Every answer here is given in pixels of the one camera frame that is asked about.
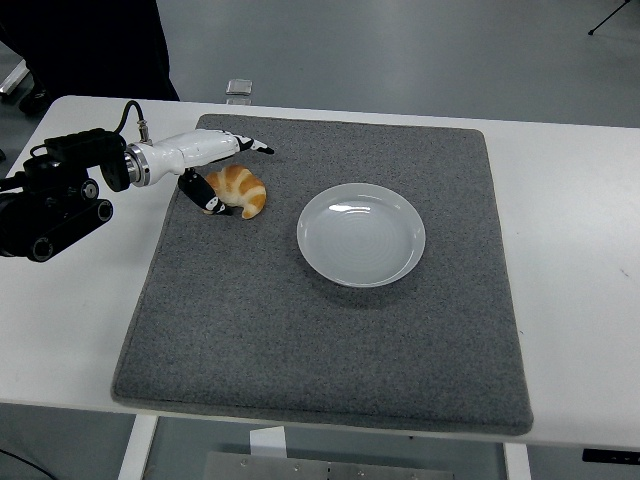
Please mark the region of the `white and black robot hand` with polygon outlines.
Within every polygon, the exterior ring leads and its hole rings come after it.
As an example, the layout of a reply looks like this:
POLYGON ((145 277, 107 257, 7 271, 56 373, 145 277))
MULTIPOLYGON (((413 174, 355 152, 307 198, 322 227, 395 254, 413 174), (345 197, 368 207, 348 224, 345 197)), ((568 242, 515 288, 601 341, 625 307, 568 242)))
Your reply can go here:
POLYGON ((152 185, 167 174, 175 174, 179 189, 206 214, 228 214, 232 207, 239 207, 242 217, 251 219, 266 204, 264 183, 242 165, 227 165, 206 176, 196 171, 243 151, 271 155, 273 150, 258 140, 223 130, 197 129, 154 145, 132 145, 130 149, 140 168, 137 186, 152 185))

